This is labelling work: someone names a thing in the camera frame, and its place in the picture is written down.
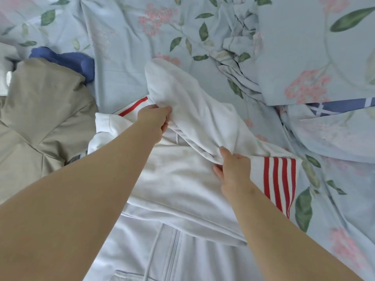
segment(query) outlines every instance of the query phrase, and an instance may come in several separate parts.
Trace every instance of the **person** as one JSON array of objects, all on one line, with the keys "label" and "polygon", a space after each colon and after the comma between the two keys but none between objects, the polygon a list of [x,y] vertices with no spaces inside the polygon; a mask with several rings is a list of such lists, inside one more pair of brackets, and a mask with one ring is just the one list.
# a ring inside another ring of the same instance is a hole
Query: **person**
[{"label": "person", "polygon": [[[0,205],[0,276],[81,281],[101,249],[172,109],[148,106],[96,152],[41,178]],[[360,280],[290,222],[251,182],[250,160],[220,148],[222,193],[266,280]]]}]

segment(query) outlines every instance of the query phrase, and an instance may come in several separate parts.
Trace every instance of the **bed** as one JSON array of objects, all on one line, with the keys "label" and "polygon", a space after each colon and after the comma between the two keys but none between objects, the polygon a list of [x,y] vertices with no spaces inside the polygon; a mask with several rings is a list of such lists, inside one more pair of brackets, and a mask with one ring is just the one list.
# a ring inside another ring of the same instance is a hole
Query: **bed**
[{"label": "bed", "polygon": [[[317,2],[314,9],[323,17],[330,13],[333,23],[351,11],[375,6],[373,0],[361,0],[355,8],[350,0],[310,1]],[[153,58],[188,72],[210,96],[234,105],[257,138],[303,159],[292,221],[364,280],[374,280],[375,54],[368,51],[366,82],[354,96],[348,91],[342,95],[340,80],[323,73],[320,97],[310,97],[310,90],[294,93],[300,82],[293,79],[311,80],[317,72],[300,63],[299,68],[313,72],[293,71],[276,53],[272,18],[281,18],[285,6],[281,0],[2,0],[0,42],[15,46],[22,59],[39,46],[92,56],[95,83],[88,87],[101,113],[115,113],[148,94],[144,66]],[[369,23],[375,17],[371,12],[366,11]],[[300,47],[300,39],[290,37]],[[373,46],[373,40],[366,36],[363,42]],[[309,57],[304,61],[311,67],[318,62]],[[275,62],[280,66],[269,70]],[[290,71],[288,80],[280,72],[283,65]],[[319,71],[328,75],[332,65]],[[330,81],[336,84],[329,86]],[[347,100],[357,102],[347,105]],[[319,101],[335,101],[335,106]],[[148,234],[137,236],[138,231]],[[243,259],[249,262],[233,261]],[[121,216],[85,280],[249,276],[262,279],[246,247],[220,245],[161,223]]]}]

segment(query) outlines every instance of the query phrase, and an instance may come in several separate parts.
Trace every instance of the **white garment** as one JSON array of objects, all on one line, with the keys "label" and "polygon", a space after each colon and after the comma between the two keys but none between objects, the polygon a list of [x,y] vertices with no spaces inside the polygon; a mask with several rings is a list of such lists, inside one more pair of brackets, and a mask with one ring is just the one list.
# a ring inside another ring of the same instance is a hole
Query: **white garment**
[{"label": "white garment", "polygon": [[210,241],[244,245],[212,170],[214,163],[222,163],[220,146],[251,158],[252,181],[289,216],[300,159],[258,140],[232,105],[208,96],[173,64],[154,59],[146,66],[146,78],[152,100],[141,99],[119,115],[97,113],[97,134],[88,148],[91,153],[118,136],[135,122],[142,107],[172,106],[171,130],[151,152],[124,208],[126,216],[159,221]]},{"label": "white garment", "polygon": [[8,59],[18,60],[15,47],[0,42],[0,97],[7,96],[11,83],[13,63]]}]

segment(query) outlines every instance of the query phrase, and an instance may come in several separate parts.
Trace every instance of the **blue cloth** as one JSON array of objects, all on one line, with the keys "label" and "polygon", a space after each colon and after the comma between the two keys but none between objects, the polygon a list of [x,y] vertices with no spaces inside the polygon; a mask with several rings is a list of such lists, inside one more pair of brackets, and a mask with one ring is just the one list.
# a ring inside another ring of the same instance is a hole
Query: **blue cloth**
[{"label": "blue cloth", "polygon": [[85,84],[92,82],[95,78],[94,59],[80,52],[57,54],[48,47],[41,46],[33,48],[29,58],[44,58],[51,63],[72,69],[86,78]]}]

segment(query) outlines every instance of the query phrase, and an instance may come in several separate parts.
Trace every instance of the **gray garment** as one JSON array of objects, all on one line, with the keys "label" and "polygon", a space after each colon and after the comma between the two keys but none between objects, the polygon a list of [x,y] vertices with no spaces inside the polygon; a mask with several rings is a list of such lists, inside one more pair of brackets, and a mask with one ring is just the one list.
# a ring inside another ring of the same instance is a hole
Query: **gray garment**
[{"label": "gray garment", "polygon": [[84,77],[27,59],[0,100],[0,203],[87,149],[97,107]]}]

